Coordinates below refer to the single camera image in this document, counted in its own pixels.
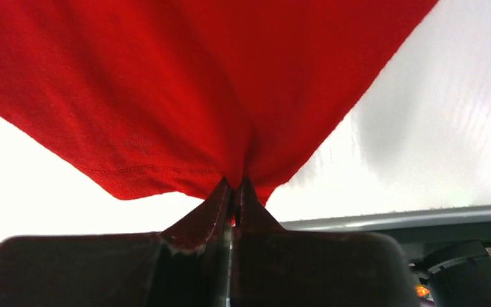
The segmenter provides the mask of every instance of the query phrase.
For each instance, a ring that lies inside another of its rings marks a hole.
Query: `orange light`
[[[427,296],[430,293],[430,290],[422,285],[418,285],[417,287],[415,287],[415,289],[417,290],[417,295],[420,297]]]

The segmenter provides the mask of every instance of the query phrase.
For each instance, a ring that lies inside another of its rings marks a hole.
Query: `stitching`
[[[211,170],[211,169],[172,168],[169,166],[156,165],[156,164],[134,166],[132,168],[122,168],[122,169],[116,169],[116,170],[90,169],[90,168],[84,168],[82,166],[76,166],[76,168],[83,170],[83,171],[91,171],[94,173],[123,173],[123,172],[127,172],[127,171],[134,171],[135,169],[141,169],[141,168],[162,168],[162,169],[171,169],[174,171],[191,171],[191,172],[197,172],[197,173],[217,173],[216,171]]]
[[[210,234],[206,238],[206,241],[204,241],[204,244],[208,243],[208,241],[210,240],[210,238],[214,234],[215,227],[217,226],[217,222],[219,220],[219,215],[221,214],[221,211],[222,211],[221,210],[221,205],[223,204],[223,201],[225,200],[225,196],[227,194],[227,190],[228,190],[228,185],[225,186],[225,191],[223,191],[223,196],[221,198],[221,201],[219,201],[219,210],[217,211],[217,215],[215,217],[214,227],[212,228],[212,231],[210,232]]]
[[[242,184],[242,187],[240,187],[240,220],[238,223],[241,225],[242,221],[244,220],[244,186],[245,184]]]

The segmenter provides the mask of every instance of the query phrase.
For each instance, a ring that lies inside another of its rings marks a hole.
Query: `white backdrop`
[[[118,201],[0,118],[0,240],[162,230],[200,202]],[[440,0],[267,208],[290,221],[485,204],[491,1]]]

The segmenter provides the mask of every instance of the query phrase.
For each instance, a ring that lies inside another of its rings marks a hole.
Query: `seam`
[[[208,243],[208,241],[210,240],[210,238],[214,234],[215,227],[217,226],[217,222],[219,220],[219,215],[221,215],[221,211],[222,211],[221,210],[221,205],[223,204],[223,201],[225,200],[225,196],[227,194],[227,190],[228,190],[228,185],[225,186],[225,191],[223,191],[223,196],[221,197],[221,200],[219,201],[219,210],[217,211],[217,216],[215,217],[214,227],[212,228],[212,231],[208,234],[208,237],[206,238],[206,241],[204,241],[204,244]]]
[[[238,221],[240,224],[242,224],[242,220],[244,219],[244,184],[242,184],[242,187],[240,187],[240,220]]]
[[[127,171],[134,171],[135,169],[141,169],[141,168],[162,168],[162,169],[171,169],[174,171],[191,171],[191,172],[196,172],[196,173],[217,173],[216,171],[214,171],[212,169],[172,168],[170,166],[163,166],[163,165],[156,165],[156,164],[134,166],[132,168],[122,168],[122,169],[116,169],[116,170],[90,169],[90,168],[84,168],[82,166],[76,166],[76,168],[78,168],[82,171],[90,171],[90,172],[94,172],[94,173],[124,173]]]

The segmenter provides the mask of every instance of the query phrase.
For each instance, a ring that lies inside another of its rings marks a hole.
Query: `red fabric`
[[[0,0],[0,116],[120,199],[262,201],[436,0]]]
[[[186,253],[216,245],[224,225],[232,218],[231,195],[232,188],[222,179],[203,203],[161,232],[161,237],[173,248]]]

